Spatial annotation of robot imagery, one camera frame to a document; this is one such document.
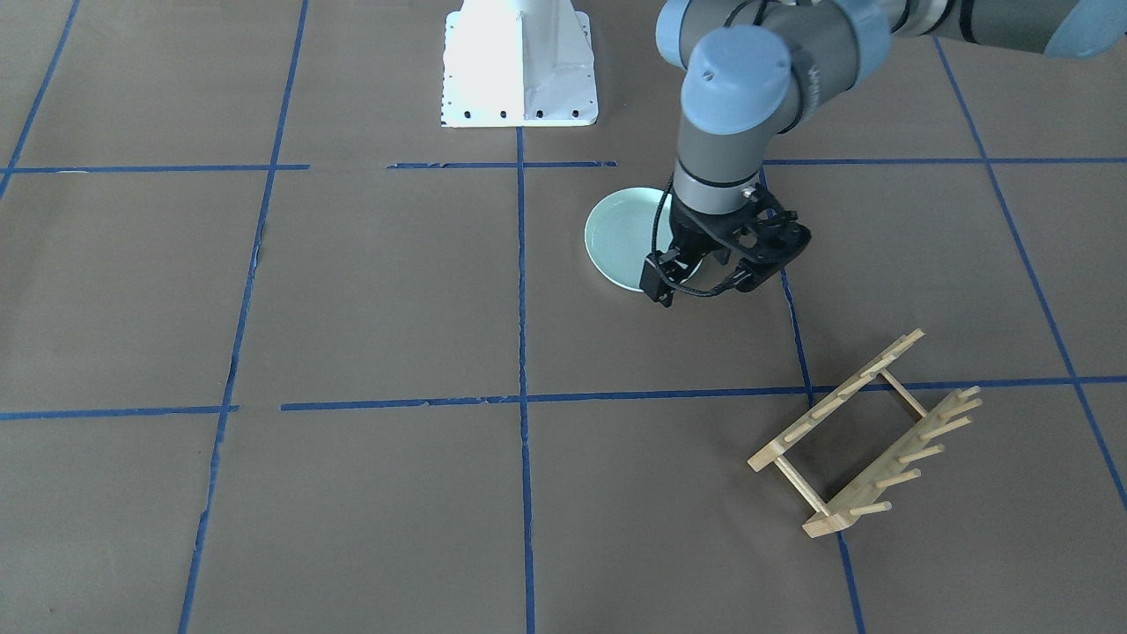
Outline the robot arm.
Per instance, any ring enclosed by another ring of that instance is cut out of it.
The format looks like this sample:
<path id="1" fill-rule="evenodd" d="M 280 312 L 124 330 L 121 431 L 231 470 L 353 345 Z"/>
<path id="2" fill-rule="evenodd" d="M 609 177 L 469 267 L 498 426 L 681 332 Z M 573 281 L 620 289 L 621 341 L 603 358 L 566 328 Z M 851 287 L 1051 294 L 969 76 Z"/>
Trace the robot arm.
<path id="1" fill-rule="evenodd" d="M 894 37 L 946 39 L 1051 59 L 1088 59 L 1122 39 L 1122 1 L 668 1 L 655 39 L 684 71 L 676 164 L 659 200 L 671 239 L 653 236 L 639 286 L 749 292 L 811 233 L 761 182 L 773 137 L 861 84 Z"/>

